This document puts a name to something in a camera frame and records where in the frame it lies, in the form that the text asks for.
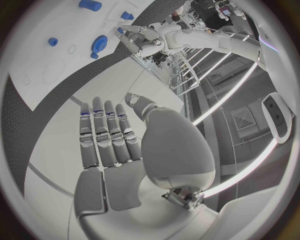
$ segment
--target air vent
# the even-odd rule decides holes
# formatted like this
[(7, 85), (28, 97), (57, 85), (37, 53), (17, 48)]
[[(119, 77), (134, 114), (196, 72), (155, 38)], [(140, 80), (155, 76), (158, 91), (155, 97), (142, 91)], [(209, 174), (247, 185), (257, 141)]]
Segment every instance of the air vent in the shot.
[(238, 131), (256, 124), (255, 119), (248, 107), (242, 107), (238, 110), (232, 111), (231, 115)]

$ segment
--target person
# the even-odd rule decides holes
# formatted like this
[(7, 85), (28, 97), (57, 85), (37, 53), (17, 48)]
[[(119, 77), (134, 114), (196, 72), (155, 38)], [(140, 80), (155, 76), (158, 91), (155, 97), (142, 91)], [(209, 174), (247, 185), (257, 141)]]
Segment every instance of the person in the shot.
[(178, 8), (176, 11), (174, 11), (172, 14), (171, 14), (171, 17), (172, 17), (172, 20), (174, 22), (178, 22), (180, 20), (180, 14), (182, 14), (184, 11), (184, 6), (181, 6), (180, 8)]

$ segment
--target robotic hand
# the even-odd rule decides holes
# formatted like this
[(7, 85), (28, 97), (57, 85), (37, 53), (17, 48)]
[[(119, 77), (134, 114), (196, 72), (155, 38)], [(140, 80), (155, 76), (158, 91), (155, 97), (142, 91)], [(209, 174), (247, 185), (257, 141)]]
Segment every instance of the robotic hand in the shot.
[(199, 192), (215, 178), (214, 157), (204, 137), (180, 113), (146, 97), (128, 93), (125, 102), (146, 124), (141, 147), (124, 107), (93, 99), (95, 140), (104, 176), (96, 168), (99, 161), (90, 108), (87, 103), (81, 106), (79, 141), (85, 170), (74, 194), (76, 216), (103, 214), (109, 208), (138, 208), (138, 191), (146, 175), (160, 189), (170, 190), (164, 195), (167, 200), (184, 208), (195, 207), (200, 203)]
[[(122, 43), (136, 56), (147, 57), (159, 51), (166, 55), (173, 55), (184, 48), (210, 48), (219, 53), (234, 53), (256, 62), (266, 71), (263, 53), (259, 45), (231, 38), (223, 32), (208, 33), (201, 30), (181, 29), (174, 24), (162, 27), (160, 23), (153, 23), (150, 27), (125, 26), (122, 31), (129, 31), (128, 37), (118, 30), (115, 34)], [(138, 36), (143, 35), (148, 41), (139, 46), (134, 43)]]

